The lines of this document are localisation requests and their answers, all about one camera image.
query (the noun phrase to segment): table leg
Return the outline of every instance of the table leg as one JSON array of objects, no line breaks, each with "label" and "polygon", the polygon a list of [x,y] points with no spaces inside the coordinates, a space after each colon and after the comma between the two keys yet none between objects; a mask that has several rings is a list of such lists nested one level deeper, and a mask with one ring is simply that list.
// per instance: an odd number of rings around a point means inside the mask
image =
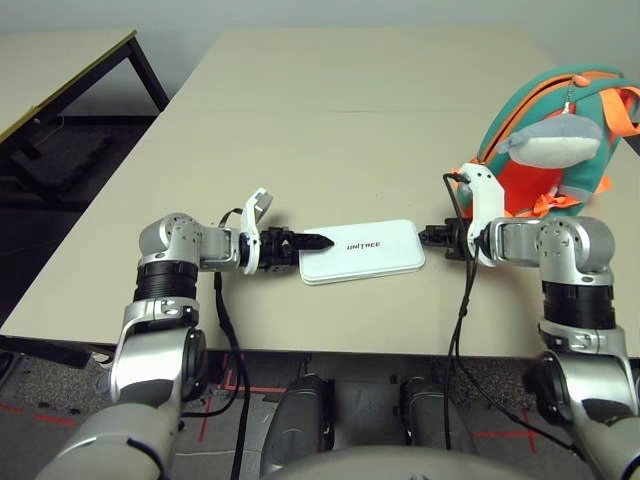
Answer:
[{"label": "table leg", "polygon": [[144,52],[142,51],[142,48],[140,48],[140,44],[136,38],[134,37],[129,40],[127,45],[129,45],[129,49],[131,50],[131,53],[129,54],[129,61],[131,62],[131,65],[133,65],[133,68],[140,77],[140,80],[142,80],[142,83],[147,89],[147,92],[149,92],[149,95],[156,104],[156,107],[158,107],[158,110],[162,112],[169,104],[169,97],[167,97],[162,85],[160,85],[158,77],[156,77],[151,65],[149,65],[149,61],[147,60],[147,57],[144,56]]}]

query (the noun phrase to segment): black table frame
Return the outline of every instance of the black table frame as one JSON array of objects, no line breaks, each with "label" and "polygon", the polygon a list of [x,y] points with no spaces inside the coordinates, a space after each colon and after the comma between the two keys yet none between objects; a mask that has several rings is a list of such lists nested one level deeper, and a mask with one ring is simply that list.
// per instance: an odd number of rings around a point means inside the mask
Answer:
[{"label": "black table frame", "polygon": [[36,177],[16,162],[12,158],[12,155],[20,150],[28,158],[37,158],[40,153],[29,143],[29,139],[33,137],[43,125],[47,125],[54,120],[60,112],[67,108],[80,95],[127,58],[158,110],[162,112],[166,108],[169,104],[169,98],[162,88],[162,85],[160,85],[160,81],[158,77],[156,77],[151,65],[149,65],[142,48],[140,48],[140,44],[135,37],[132,37],[77,78],[68,88],[52,99],[40,111],[35,113],[29,121],[25,122],[0,143],[0,164],[3,165],[5,173],[15,176],[39,197],[35,200],[0,200],[0,207],[80,212],[86,209],[88,206],[86,202],[70,202],[60,199],[55,191],[43,185]]}]

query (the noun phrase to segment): black cable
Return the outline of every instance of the black cable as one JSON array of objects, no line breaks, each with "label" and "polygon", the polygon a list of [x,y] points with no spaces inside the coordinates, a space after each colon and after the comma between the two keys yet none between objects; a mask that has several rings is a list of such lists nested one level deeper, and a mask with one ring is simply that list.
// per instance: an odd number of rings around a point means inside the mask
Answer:
[{"label": "black cable", "polygon": [[509,420],[511,420],[512,422],[528,429],[531,430],[532,432],[537,433],[538,435],[546,438],[547,440],[550,440],[551,442],[555,443],[556,445],[574,453],[575,455],[577,455],[579,458],[581,458],[582,460],[584,460],[584,455],[582,454],[582,452],[580,451],[580,449],[578,447],[576,447],[573,444],[569,444],[566,442],[563,442],[562,440],[560,440],[559,438],[557,438],[556,436],[545,432],[544,430],[535,427],[533,425],[531,425],[528,422],[525,422],[524,420],[522,420],[520,417],[518,417],[516,414],[510,412],[504,405],[502,405],[498,400],[494,399],[489,392],[487,392],[482,385],[480,385],[480,382],[478,382],[478,380],[471,374],[471,372],[467,369],[467,367],[464,365],[464,363],[462,362],[462,358],[460,357],[460,336],[462,333],[462,322],[464,320],[464,317],[467,314],[467,306],[469,305],[469,297],[471,295],[471,289],[473,288],[473,283],[475,281],[475,277],[476,277],[476,272],[477,272],[477,268],[478,268],[478,256],[480,253],[480,244],[476,241],[475,243],[475,252],[474,252],[474,258],[473,258],[473,264],[471,263],[471,259],[470,259],[470,252],[469,252],[469,247],[467,245],[467,228],[464,224],[464,219],[462,217],[462,212],[460,211],[460,207],[458,206],[458,202],[456,201],[456,197],[455,194],[453,193],[453,189],[451,188],[451,184],[449,183],[449,179],[458,181],[458,182],[464,182],[464,183],[468,183],[468,180],[463,177],[462,175],[459,174],[451,174],[451,173],[446,173],[442,176],[444,183],[447,187],[447,192],[449,193],[449,197],[451,199],[451,202],[453,203],[453,208],[456,212],[456,218],[460,224],[460,231],[463,232],[464,234],[464,254],[465,254],[465,265],[466,265],[466,282],[465,282],[465,291],[464,291],[464,296],[462,297],[462,302],[460,304],[460,310],[458,311],[458,321],[456,322],[456,327],[453,331],[453,334],[451,336],[451,342],[449,344],[449,352],[447,355],[447,367],[445,370],[445,385],[444,385],[444,425],[445,425],[445,443],[446,443],[446,447],[447,450],[451,449],[451,432],[449,430],[449,397],[448,397],[448,393],[449,393],[449,374],[450,374],[450,369],[451,369],[451,356],[452,356],[452,350],[455,350],[455,358],[456,358],[456,363],[458,364],[458,366],[460,367],[460,369],[464,372],[464,374],[466,375],[466,377],[469,379],[469,381],[471,382],[471,384],[482,394],[482,396],[487,399],[487,401],[489,401],[489,403],[491,405],[493,405],[496,409],[498,409],[501,413],[503,413]]},{"label": "black cable", "polygon": [[218,410],[213,410],[212,412],[184,412],[182,414],[182,417],[183,418],[209,418],[209,417],[215,417],[217,415],[222,415],[224,412],[229,410],[231,405],[233,405],[233,402],[238,396],[239,391],[240,391],[240,381],[237,381],[236,386],[233,389],[233,393],[231,394],[231,397],[229,398],[229,400],[227,400],[227,403],[223,407],[219,408]]},{"label": "black cable", "polygon": [[216,290],[216,309],[218,311],[218,319],[220,328],[229,339],[231,353],[234,356],[236,365],[238,366],[238,379],[236,385],[240,384],[240,379],[244,384],[244,403],[242,404],[242,412],[240,413],[240,422],[238,425],[238,436],[236,438],[236,449],[233,456],[233,467],[231,468],[231,480],[240,478],[240,468],[242,467],[242,454],[244,452],[244,437],[247,431],[247,419],[249,417],[249,402],[251,401],[251,385],[249,383],[249,374],[240,353],[240,345],[236,337],[235,330],[231,324],[231,319],[224,305],[222,298],[222,274],[216,272],[214,274],[214,288]]},{"label": "black cable", "polygon": [[[218,228],[224,228],[227,225],[227,220],[229,220],[229,217],[231,216],[232,213],[236,213],[238,215],[242,215],[242,209],[241,208],[234,208],[234,209],[229,210],[227,213],[225,213],[222,216],[222,218],[220,219],[220,222],[218,223]],[[227,403],[223,407],[219,408],[218,410],[214,410],[212,412],[184,412],[182,414],[183,418],[210,418],[210,417],[215,417],[215,416],[218,416],[218,415],[222,415],[224,412],[229,410],[229,408],[231,408],[231,405],[233,405],[233,402],[236,400],[236,397],[238,396],[238,392],[240,391],[240,365],[238,364],[235,355],[233,356],[233,360],[234,360],[234,363],[236,365],[236,370],[238,371],[238,379],[236,381],[236,386],[233,389],[233,393],[231,394],[231,397],[229,398],[229,400],[227,400]]]},{"label": "black cable", "polygon": [[[229,216],[232,213],[242,214],[242,209],[234,208],[233,210],[229,210],[224,214],[220,223],[218,224],[219,228],[224,228]],[[216,311],[218,312],[218,321],[220,324],[220,328],[224,332],[229,341],[229,346],[231,348],[231,355],[233,356],[234,363],[238,370],[238,378],[236,379],[236,387],[233,390],[233,394],[231,398],[227,401],[224,407],[219,410],[215,410],[213,412],[188,412],[184,413],[183,417],[192,417],[192,418],[205,418],[205,417],[213,417],[215,415],[220,415],[225,412],[231,405],[238,395],[238,391],[240,390],[240,382],[244,385],[244,402],[242,404],[242,411],[240,412],[240,421],[238,423],[238,436],[236,437],[236,448],[233,455],[233,466],[231,467],[231,480],[238,480],[240,478],[240,470],[242,467],[242,455],[244,453],[244,439],[247,431],[247,419],[249,418],[249,404],[251,401],[251,384],[249,382],[249,374],[247,372],[247,368],[244,364],[244,360],[242,359],[242,354],[240,352],[240,345],[238,343],[238,338],[236,337],[236,332],[233,329],[233,325],[231,324],[231,318],[229,317],[229,312],[227,312],[227,308],[224,304],[224,299],[222,297],[222,274],[220,272],[215,272],[213,277],[213,287],[216,292]]]},{"label": "black cable", "polygon": [[449,183],[449,179],[452,179],[458,182],[469,183],[469,180],[467,178],[459,174],[445,173],[442,176],[442,180],[444,181],[444,184],[447,187],[449,198],[451,199],[451,203],[453,204],[453,208],[456,212],[456,218],[459,223],[460,234],[461,235],[465,234],[463,251],[464,251],[464,260],[465,260],[465,268],[466,268],[466,281],[465,281],[464,295],[462,297],[462,303],[460,304],[460,309],[458,310],[458,321],[456,322],[456,327],[453,331],[453,334],[451,335],[451,341],[449,342],[449,351],[447,352],[447,365],[444,370],[443,417],[444,417],[444,439],[445,439],[445,446],[447,450],[451,450],[451,429],[450,429],[450,422],[449,422],[449,384],[451,383],[450,377],[451,377],[451,368],[453,366],[453,361],[452,361],[453,350],[455,347],[456,332],[459,330],[460,325],[462,324],[462,319],[467,314],[467,305],[469,303],[469,296],[471,295],[471,287],[473,286],[471,258],[470,258],[471,255],[470,255],[469,248],[467,246],[467,241],[466,241],[467,229],[465,227],[464,220],[462,218],[462,212],[460,211],[460,206],[458,205],[455,194],[453,193],[453,189],[451,188],[451,184]]}]

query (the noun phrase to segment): teal backpack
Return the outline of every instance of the teal backpack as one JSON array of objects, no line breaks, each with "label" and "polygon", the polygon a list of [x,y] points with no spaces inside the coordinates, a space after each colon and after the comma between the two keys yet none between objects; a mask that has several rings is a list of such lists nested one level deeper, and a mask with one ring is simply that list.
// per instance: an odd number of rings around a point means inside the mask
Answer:
[{"label": "teal backpack", "polygon": [[[620,137],[640,133],[631,123],[639,100],[640,84],[625,79],[619,70],[603,65],[550,70],[535,77],[509,99],[489,127],[472,162],[487,166],[504,187],[507,215],[576,215],[594,193],[610,188],[604,172]],[[514,133],[563,113],[574,114],[571,117],[582,122],[584,118],[590,119],[599,127],[601,138],[593,145],[592,158],[568,167],[539,168],[514,161],[516,150],[501,148],[501,144],[517,137]],[[566,145],[585,140],[557,138],[562,137],[561,133],[549,136],[556,138],[537,138],[529,148],[533,145],[545,148],[549,141],[558,141],[556,148],[562,154]],[[471,212],[469,194],[459,189],[458,197],[468,215]]]}]

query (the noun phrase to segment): orange backpack strap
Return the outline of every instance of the orange backpack strap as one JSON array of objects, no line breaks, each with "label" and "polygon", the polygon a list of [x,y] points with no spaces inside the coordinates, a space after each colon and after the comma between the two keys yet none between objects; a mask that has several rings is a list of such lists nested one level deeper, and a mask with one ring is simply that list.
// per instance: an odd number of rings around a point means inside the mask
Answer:
[{"label": "orange backpack strap", "polygon": [[636,87],[625,87],[622,89],[607,88],[601,90],[602,108],[604,118],[607,121],[611,133],[621,137],[640,134],[640,127],[635,127],[629,118],[628,106],[620,97],[621,90],[631,92],[640,97],[640,89]]}]

